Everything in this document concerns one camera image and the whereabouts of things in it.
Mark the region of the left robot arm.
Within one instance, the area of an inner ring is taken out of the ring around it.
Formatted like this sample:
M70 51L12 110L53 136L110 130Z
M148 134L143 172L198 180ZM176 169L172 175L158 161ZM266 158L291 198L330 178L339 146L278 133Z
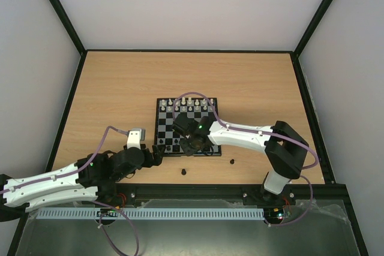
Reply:
M7 222L41 207L71 201L111 202L116 183L141 168L159 166L166 146L153 145L90 154L66 167L25 178L1 175L1 221Z

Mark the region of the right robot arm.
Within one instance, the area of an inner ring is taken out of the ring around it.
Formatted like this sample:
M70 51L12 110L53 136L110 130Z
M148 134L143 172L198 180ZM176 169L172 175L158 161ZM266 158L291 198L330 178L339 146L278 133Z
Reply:
M285 186L299 179L308 153L308 143L286 122L272 126L252 127L204 116L200 121L178 115L173 130L182 137L182 151L191 156L214 145L236 146L260 152L272 168L256 193L256 203L264 206L284 202Z

